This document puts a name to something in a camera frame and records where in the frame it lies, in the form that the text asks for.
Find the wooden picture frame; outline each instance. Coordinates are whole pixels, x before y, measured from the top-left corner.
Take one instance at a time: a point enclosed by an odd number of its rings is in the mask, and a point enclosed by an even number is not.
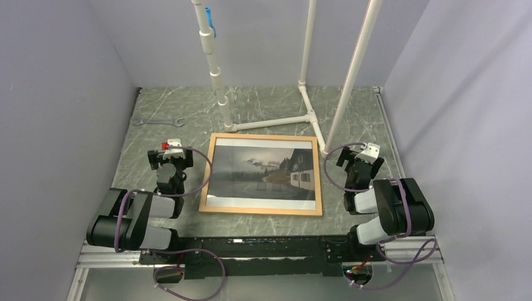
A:
[[[292,155],[288,158],[286,154],[290,152]],[[264,158],[280,156],[284,158],[282,162],[247,159],[250,154],[256,153],[259,157],[263,154]],[[212,134],[208,157],[213,163],[213,176],[201,191],[199,211],[322,216],[318,156],[315,137]],[[264,173],[259,174],[265,166]],[[268,172],[268,166],[272,167],[272,171]],[[207,164],[204,180],[208,177],[209,170]]]

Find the gray marble surface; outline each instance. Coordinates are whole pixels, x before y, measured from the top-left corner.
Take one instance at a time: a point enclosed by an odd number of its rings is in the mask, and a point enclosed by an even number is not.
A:
[[[328,136],[338,104],[341,87],[309,87],[308,94],[319,119],[323,136]],[[305,105],[297,87],[232,87],[227,91],[234,122],[254,122],[304,115]],[[222,118],[211,87],[144,88],[133,116],[152,119],[184,117],[183,127],[172,125],[130,126],[113,181],[114,187],[153,190],[156,174],[150,170],[146,152],[161,148],[161,142],[180,138],[184,145],[205,153],[210,135],[224,132]],[[290,124],[244,130],[241,134],[313,136],[310,124]],[[381,145],[386,162],[377,178],[398,177],[384,118],[371,87],[355,87],[346,109],[342,127],[334,145],[348,142],[373,142]],[[342,184],[345,172],[333,163],[328,171]],[[201,184],[205,162],[194,157],[194,167],[187,169],[185,189]],[[343,192],[321,174],[323,216],[259,216],[198,212],[200,194],[185,197],[183,213],[178,219],[151,219],[150,224],[174,228],[180,236],[270,236],[270,235],[343,235],[350,227],[365,223],[371,216],[351,216],[344,210]]]

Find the purple cable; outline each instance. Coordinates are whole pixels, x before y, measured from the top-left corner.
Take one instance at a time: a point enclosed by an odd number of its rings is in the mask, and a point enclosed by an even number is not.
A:
[[[324,162],[323,162],[323,173],[325,173],[325,176],[327,177],[329,182],[331,182],[332,185],[336,186],[336,188],[342,189],[343,191],[347,191],[349,193],[364,193],[364,192],[368,191],[369,189],[356,190],[356,189],[348,189],[348,188],[342,187],[342,186],[338,185],[336,182],[334,182],[333,179],[331,178],[331,176],[329,176],[329,173],[327,172],[327,161],[331,158],[333,152],[336,152],[339,149],[343,149],[344,147],[349,147],[349,146],[354,146],[354,145],[366,145],[366,144],[364,142],[353,142],[353,143],[340,145],[339,147],[331,150],[325,156],[325,159],[324,159]]]
[[[207,155],[202,153],[200,150],[197,150],[197,149],[195,149],[193,147],[189,147],[189,146],[171,146],[171,145],[169,145],[168,147],[171,148],[171,149],[189,149],[189,150],[199,154],[201,157],[205,158],[205,160],[207,161],[207,164],[209,164],[209,167],[210,167],[209,168],[209,176],[205,179],[205,181],[203,182],[203,184],[200,187],[197,187],[196,189],[194,189],[194,190],[192,190],[192,191],[190,191],[188,193],[183,193],[183,194],[160,194],[160,196],[165,197],[165,198],[178,198],[178,197],[181,197],[181,196],[189,196],[191,194],[197,193],[202,188],[204,188],[209,183],[209,181],[211,179],[211,176],[213,175],[213,163],[209,160]],[[127,203],[127,200],[129,199],[129,196],[132,193],[137,193],[139,191],[141,191],[141,190],[132,189],[132,190],[128,191],[124,195],[124,197],[122,198],[122,202],[120,203],[120,209],[118,211],[117,226],[116,226],[116,229],[115,229],[115,238],[114,238],[114,248],[115,248],[115,252],[117,252],[117,253],[122,253],[123,252],[123,250],[120,250],[119,242],[120,242],[120,226],[122,225],[122,216],[124,215],[125,204]]]
[[[122,253],[123,250],[120,250],[119,242],[120,242],[120,226],[122,225],[122,216],[124,215],[124,209],[125,204],[127,203],[127,199],[129,199],[129,196],[133,193],[137,193],[141,191],[140,189],[132,189],[128,191],[124,197],[122,198],[122,202],[120,203],[120,209],[118,210],[118,218],[117,218],[117,226],[115,229],[115,240],[114,240],[114,247],[115,252]]]
[[[166,267],[161,267],[161,268],[158,268],[157,270],[155,270],[155,272],[153,273],[153,282],[155,283],[155,285],[158,288],[160,288],[161,290],[163,290],[163,291],[165,291],[167,293],[170,293],[171,295],[174,295],[177,298],[181,298],[181,299],[186,300],[186,301],[207,301],[207,300],[211,300],[212,298],[214,298],[216,295],[218,295],[220,293],[221,289],[223,288],[223,285],[227,281],[227,277],[225,275],[225,267],[223,266],[222,260],[220,259],[220,257],[218,257],[216,254],[214,254],[213,252],[211,252],[209,250],[206,250],[206,249],[187,249],[187,250],[181,250],[181,251],[164,251],[164,250],[150,250],[150,251],[152,251],[154,253],[170,254],[170,255],[176,255],[176,254],[183,254],[183,253],[198,251],[198,252],[207,253],[207,254],[211,255],[212,257],[214,257],[216,260],[218,260],[218,263],[221,266],[221,276],[222,276],[221,284],[218,287],[218,289],[216,289],[216,291],[214,293],[212,293],[209,297],[206,297],[206,298],[203,298],[203,299],[187,298],[187,297],[185,297],[183,295],[180,295],[180,294],[174,292],[173,290],[170,290],[170,289],[164,287],[163,285],[157,283],[157,278],[156,278],[157,273],[159,273],[162,270],[170,270],[170,269],[181,270],[180,267],[176,268],[176,267],[172,267],[172,266],[166,266]]]
[[[401,202],[403,203],[403,209],[405,210],[405,216],[407,218],[407,231],[403,235],[396,235],[397,238],[404,238],[410,235],[412,233],[412,218],[410,217],[410,209],[408,208],[407,204],[407,193],[405,192],[405,188],[403,187],[403,183],[399,181],[398,179],[391,178],[389,179],[390,182],[395,182],[397,186],[399,187],[399,194],[401,195]]]
[[[197,153],[201,157],[203,157],[205,159],[205,161],[207,161],[207,164],[209,164],[209,167],[210,167],[209,168],[209,176],[205,179],[205,181],[203,182],[203,184],[200,187],[197,187],[196,189],[194,189],[192,191],[189,191],[187,193],[183,193],[183,194],[157,194],[158,196],[162,196],[164,198],[179,198],[181,196],[189,196],[191,194],[197,193],[202,188],[204,188],[205,185],[207,185],[209,183],[209,181],[211,180],[211,176],[213,175],[213,163],[209,160],[209,157],[207,157],[206,154],[204,154],[200,150],[197,150],[197,149],[195,149],[193,147],[190,147],[190,146],[172,146],[172,145],[169,145],[168,148],[169,149],[189,149],[189,150]]]
[[[416,255],[414,256],[414,259],[408,263],[408,266],[401,272],[401,275],[399,275],[399,277],[394,279],[394,281],[392,281],[392,282],[390,282],[390,283],[388,283],[386,285],[382,285],[380,287],[367,287],[366,285],[359,285],[359,284],[354,283],[354,282],[352,283],[352,285],[355,285],[358,288],[363,289],[363,290],[385,290],[387,288],[390,288],[390,287],[396,285],[401,280],[403,280],[403,278],[408,273],[408,271],[410,271],[410,269],[414,266],[414,263],[421,261],[421,260],[417,261],[418,260],[417,258],[419,257],[419,255],[421,254],[423,249],[426,247],[426,245],[428,245],[431,241],[434,242],[434,247],[432,247],[432,250],[430,250],[430,252],[427,255],[425,255],[424,257],[428,258],[436,251],[436,249],[437,249],[436,248],[436,246],[437,246],[436,240],[434,238],[431,238],[431,239],[427,240],[425,243],[423,243],[421,245],[421,248],[419,248],[419,250],[417,251]],[[351,281],[345,276],[345,274],[344,274],[344,278],[349,282],[349,284],[351,284]]]
[[[391,259],[391,258],[388,258],[384,252],[382,252],[381,248],[379,247],[379,245],[377,245],[376,249],[377,249],[377,252],[388,262],[391,262],[395,265],[410,265],[410,264],[414,264],[414,263],[418,263],[418,262],[421,262],[421,261],[424,261],[426,259],[428,259],[429,257],[432,256],[432,254],[434,252],[436,252],[436,250],[438,250],[438,243],[436,242],[436,240],[434,238],[431,238],[427,241],[434,241],[434,246],[432,247],[432,249],[430,249],[430,252],[428,254],[426,254],[425,256],[421,257],[421,258],[416,258],[414,257],[412,260],[410,261],[396,261],[394,259]],[[426,244],[423,245],[419,250],[421,253],[421,251],[423,251],[423,249],[425,248]]]

